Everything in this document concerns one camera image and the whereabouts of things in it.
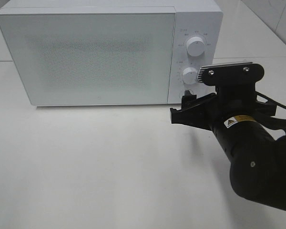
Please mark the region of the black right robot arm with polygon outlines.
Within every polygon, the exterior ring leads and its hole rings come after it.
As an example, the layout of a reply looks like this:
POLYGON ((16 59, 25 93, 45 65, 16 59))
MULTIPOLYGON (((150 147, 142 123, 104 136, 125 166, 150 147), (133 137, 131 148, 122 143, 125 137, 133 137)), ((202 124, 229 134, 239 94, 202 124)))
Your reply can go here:
POLYGON ((256 97, 253 84, 219 86, 200 98, 185 92, 171 122, 212 131, 230 162, 233 191, 286 211, 286 119, 275 118, 278 102, 256 97))

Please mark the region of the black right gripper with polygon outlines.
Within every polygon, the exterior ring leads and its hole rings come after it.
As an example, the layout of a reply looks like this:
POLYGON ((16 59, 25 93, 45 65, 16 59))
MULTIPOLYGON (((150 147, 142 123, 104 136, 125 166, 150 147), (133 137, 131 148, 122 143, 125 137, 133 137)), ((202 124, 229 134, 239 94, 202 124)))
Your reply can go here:
POLYGON ((257 100, 252 84, 217 87, 215 93, 197 97, 186 90, 181 109, 170 108, 171 124, 212 131, 214 134, 266 134, 276 130, 276 105, 257 100))

